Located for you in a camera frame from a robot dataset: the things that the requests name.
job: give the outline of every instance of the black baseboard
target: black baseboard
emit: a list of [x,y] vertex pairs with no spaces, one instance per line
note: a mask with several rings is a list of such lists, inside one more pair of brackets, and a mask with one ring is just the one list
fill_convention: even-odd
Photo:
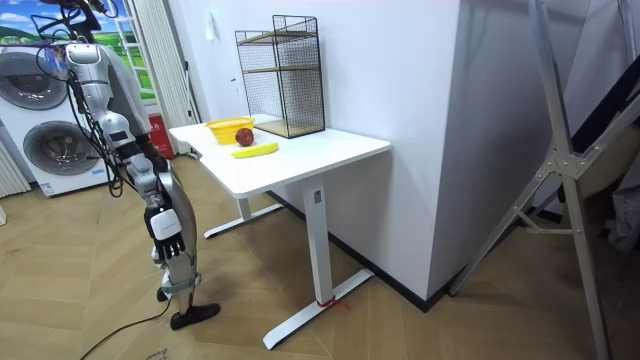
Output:
[[[302,221],[306,221],[305,214],[298,210],[295,206],[289,204],[286,200],[278,196],[273,191],[267,191],[267,195],[271,196],[277,202],[282,204],[285,208],[291,211],[294,215],[300,218]],[[376,264],[371,262],[366,257],[362,256],[359,252],[353,249],[351,246],[345,244],[344,241],[340,240],[337,236],[333,235],[329,231],[329,241],[331,241],[335,246],[337,246],[340,250],[347,253],[347,255],[351,256],[354,260],[356,260],[363,267],[371,270],[376,276],[384,281],[387,285],[389,285],[393,290],[395,290],[402,297],[407,299],[410,303],[412,303],[415,307],[420,309],[422,312],[427,312],[431,309],[442,297],[445,295],[445,289],[448,284],[443,286],[442,289],[438,290],[435,294],[433,294],[429,299],[424,300],[420,296],[416,295],[413,291],[409,290],[406,286],[402,285],[398,280],[396,280],[393,276],[389,275],[386,271],[382,270]]]

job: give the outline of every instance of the washing machine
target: washing machine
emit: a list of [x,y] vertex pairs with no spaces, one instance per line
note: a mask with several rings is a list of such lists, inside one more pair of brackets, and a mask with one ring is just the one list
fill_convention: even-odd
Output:
[[105,183],[107,172],[71,111],[66,83],[36,48],[0,53],[0,119],[47,196]]

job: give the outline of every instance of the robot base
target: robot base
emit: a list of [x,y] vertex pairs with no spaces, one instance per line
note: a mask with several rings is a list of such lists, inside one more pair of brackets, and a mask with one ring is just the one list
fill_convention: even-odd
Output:
[[175,313],[171,316],[171,330],[179,330],[185,326],[197,324],[211,319],[220,312],[220,305],[209,304],[204,306],[191,306],[185,315]]

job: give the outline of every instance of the yellow bowl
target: yellow bowl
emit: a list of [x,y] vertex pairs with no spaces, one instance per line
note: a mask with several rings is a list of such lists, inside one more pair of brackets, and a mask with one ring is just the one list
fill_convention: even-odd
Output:
[[254,119],[249,116],[239,116],[221,120],[213,120],[206,123],[204,126],[208,127],[213,133],[213,136],[218,140],[220,145],[229,145],[236,143],[236,133],[242,128],[253,130]]

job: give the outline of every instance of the green landscape poster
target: green landscape poster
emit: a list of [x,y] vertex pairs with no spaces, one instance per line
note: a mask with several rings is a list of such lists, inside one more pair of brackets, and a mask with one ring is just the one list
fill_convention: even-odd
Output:
[[[114,0],[114,4],[119,10],[118,16],[127,16],[126,8],[123,0]],[[126,49],[122,44],[122,40],[116,28],[116,22],[113,19],[94,12],[100,27],[100,31],[93,33],[96,42],[107,45],[120,56],[120,58],[130,67],[131,61],[127,56]],[[31,20],[31,15],[47,16],[59,19],[61,17],[60,10],[57,5],[49,5],[40,0],[0,0],[0,43],[2,44],[31,44],[40,37],[36,31],[36,27]],[[74,22],[83,21],[84,16],[77,17]],[[42,26],[53,20],[37,19],[39,26]],[[127,42],[136,42],[131,23],[129,21],[121,22],[122,30]],[[66,30],[63,25],[57,25],[49,30],[47,34],[52,34],[57,29]],[[129,47],[129,52],[134,66],[144,66],[142,54],[139,47]],[[135,75],[139,79],[140,87],[151,90],[151,81],[149,74],[144,70],[136,70]],[[154,94],[141,92],[142,99],[154,99]]]

